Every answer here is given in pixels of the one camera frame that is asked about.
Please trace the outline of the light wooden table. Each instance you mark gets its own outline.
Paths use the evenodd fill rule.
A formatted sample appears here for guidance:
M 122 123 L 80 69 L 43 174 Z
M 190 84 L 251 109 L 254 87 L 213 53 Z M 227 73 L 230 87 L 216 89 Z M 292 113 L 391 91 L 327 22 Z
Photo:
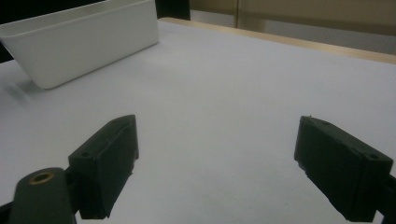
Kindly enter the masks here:
M 360 58 L 369 61 L 376 61 L 381 63 L 392 63 L 396 64 L 396 55 L 379 53 L 375 51 L 363 50 L 363 49 L 353 49 L 341 46 L 335 46 L 330 44 L 324 44 L 314 41 L 307 41 L 297 38 L 285 37 L 280 35 L 270 35 L 265 33 L 252 32 L 247 30 L 241 30 L 231 27 L 225 27 L 215 24 L 203 23 L 198 21 L 186 21 L 176 18 L 161 18 L 160 21 L 170 22 L 173 24 L 184 25 L 194 28 L 200 28 L 205 30 L 212 30 L 216 32 L 222 32 L 232 35 L 242 35 L 257 39 L 262 39 L 266 41 L 272 41 L 276 43 L 281 43 L 285 45 L 300 47 L 304 49 L 314 49 L 320 51 L 330 52 L 332 54 L 338 54 L 343 56 L 348 56 L 351 58 Z

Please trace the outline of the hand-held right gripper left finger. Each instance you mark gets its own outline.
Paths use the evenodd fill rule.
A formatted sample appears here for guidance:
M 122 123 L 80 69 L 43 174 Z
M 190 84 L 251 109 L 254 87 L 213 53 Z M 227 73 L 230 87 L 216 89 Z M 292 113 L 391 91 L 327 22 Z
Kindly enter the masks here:
M 135 116 L 108 122 L 68 157 L 73 209 L 83 219 L 109 217 L 138 158 Z

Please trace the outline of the white plastic bin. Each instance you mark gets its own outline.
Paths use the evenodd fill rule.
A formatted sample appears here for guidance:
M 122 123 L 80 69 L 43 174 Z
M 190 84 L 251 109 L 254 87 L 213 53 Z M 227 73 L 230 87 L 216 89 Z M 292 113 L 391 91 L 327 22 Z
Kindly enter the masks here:
M 157 44 L 155 0 L 105 0 L 0 25 L 0 42 L 41 89 Z

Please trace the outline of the beige wooden desk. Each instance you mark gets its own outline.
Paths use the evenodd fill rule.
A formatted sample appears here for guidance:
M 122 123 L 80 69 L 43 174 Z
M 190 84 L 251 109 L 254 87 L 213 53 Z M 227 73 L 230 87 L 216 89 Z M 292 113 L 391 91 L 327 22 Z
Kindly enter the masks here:
M 265 20 L 396 36 L 396 0 L 190 0 L 190 7 L 232 15 L 239 28 Z

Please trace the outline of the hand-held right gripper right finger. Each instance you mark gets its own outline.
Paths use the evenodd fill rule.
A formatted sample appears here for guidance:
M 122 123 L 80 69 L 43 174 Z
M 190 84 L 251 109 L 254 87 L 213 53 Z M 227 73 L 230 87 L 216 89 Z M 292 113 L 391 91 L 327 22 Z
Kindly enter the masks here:
M 351 222 L 394 221 L 393 159 L 328 121 L 300 118 L 294 159 Z

